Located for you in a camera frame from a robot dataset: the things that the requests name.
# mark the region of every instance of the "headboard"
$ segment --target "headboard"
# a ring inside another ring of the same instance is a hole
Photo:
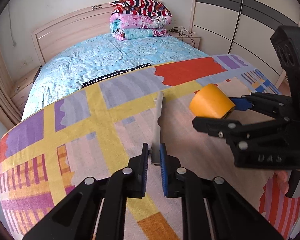
[[[80,41],[110,32],[109,3],[87,7],[57,18],[31,33],[41,65]]]

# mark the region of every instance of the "light blue bedspread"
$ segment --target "light blue bedspread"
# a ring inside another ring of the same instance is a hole
[[[81,84],[93,78],[146,63],[155,65],[207,56],[172,36],[129,41],[118,41],[110,33],[96,36],[64,50],[43,66],[22,120],[79,90]]]

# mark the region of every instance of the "wooden nightstand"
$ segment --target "wooden nightstand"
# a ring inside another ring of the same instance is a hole
[[[40,67],[31,70],[28,74],[20,78],[12,89],[10,98],[21,113],[25,109],[30,90],[40,72]]]
[[[193,39],[194,41],[194,44],[191,40],[191,38],[189,38],[188,36],[184,35],[184,34],[179,34],[179,33],[172,33],[172,32],[169,32],[169,35],[173,36],[173,37],[176,37],[177,39],[189,44],[190,46],[198,49],[199,48],[199,44],[200,44],[200,39],[201,37],[199,36],[195,36],[195,35],[192,35],[191,38]]]

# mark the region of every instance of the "roll of tape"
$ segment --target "roll of tape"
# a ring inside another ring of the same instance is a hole
[[[224,119],[235,104],[216,85],[208,84],[197,92],[189,108],[195,116]]]

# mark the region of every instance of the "hanging cord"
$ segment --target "hanging cord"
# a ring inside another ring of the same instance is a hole
[[[242,7],[243,7],[243,0],[241,0],[240,10],[239,10],[239,15],[238,15],[238,20],[237,20],[237,25],[235,26],[235,29],[234,29],[233,38],[232,38],[232,41],[231,41],[231,45],[230,45],[228,54],[230,54],[230,52],[231,52],[231,49],[232,49],[232,46],[233,46],[233,43],[234,43],[234,38],[235,38],[235,35],[237,34],[237,30],[238,30],[238,26],[239,26],[239,21],[240,21],[240,16],[241,16],[241,12],[242,12]]]
[[[15,47],[17,45],[16,41],[13,38],[13,34],[12,34],[12,27],[11,27],[11,16],[10,16],[10,3],[8,3],[8,14],[9,14],[9,21],[10,21],[10,33],[11,33],[11,39],[13,41],[13,47]]]
[[[192,32],[189,32],[185,27],[182,27],[182,26],[180,26],[180,27],[174,27],[174,28],[171,28],[169,30],[169,32],[171,32],[171,33],[178,33],[179,34],[179,38],[180,38],[181,41],[183,41],[184,36],[190,38],[191,41],[192,41],[192,45],[194,47],[194,39],[191,37]]]

